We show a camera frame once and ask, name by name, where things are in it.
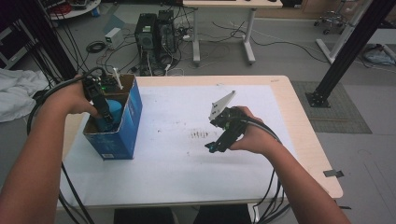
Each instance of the black metal frame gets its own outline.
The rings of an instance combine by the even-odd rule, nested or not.
[[[354,32],[342,47],[334,63],[327,71],[314,92],[307,92],[308,103],[312,107],[328,107],[332,90],[341,80],[344,73],[359,55],[361,49],[367,44],[375,33],[378,25],[388,16],[396,5],[396,0],[374,0],[367,8],[356,26]]]

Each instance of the small box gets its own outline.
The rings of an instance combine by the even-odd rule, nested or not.
[[[107,99],[117,100],[123,106],[120,127],[115,132],[99,133],[95,118],[90,117],[83,134],[103,160],[131,160],[142,113],[142,100],[134,75],[123,75],[123,90],[106,94]]]
[[[124,41],[121,29],[113,28],[105,35],[105,40],[110,49],[117,49]]]

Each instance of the person's right hand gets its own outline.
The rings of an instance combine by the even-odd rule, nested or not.
[[[43,106],[49,106],[54,113],[67,115],[88,112],[93,117],[100,118],[96,108],[85,98],[81,81],[56,91],[47,99]]]
[[[238,106],[238,108],[240,108],[249,117],[262,122],[261,119],[254,117],[254,115],[246,106]],[[230,146],[230,150],[244,149],[253,153],[259,153],[267,156],[272,148],[275,148],[275,145],[278,144],[279,143],[275,140],[275,138],[269,133],[250,124],[247,126],[244,136],[240,140],[234,142]]]

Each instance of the cardboard box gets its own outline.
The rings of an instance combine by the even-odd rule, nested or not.
[[[133,75],[123,75],[120,82],[123,90],[106,94],[107,99],[117,100],[123,111],[120,127],[115,132],[99,133],[95,119],[90,117],[83,134],[103,160],[131,160],[142,113],[142,100]]]

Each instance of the white device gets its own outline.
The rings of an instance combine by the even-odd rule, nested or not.
[[[105,35],[105,39],[110,49],[118,48],[124,41],[120,28],[113,28],[107,35]]]

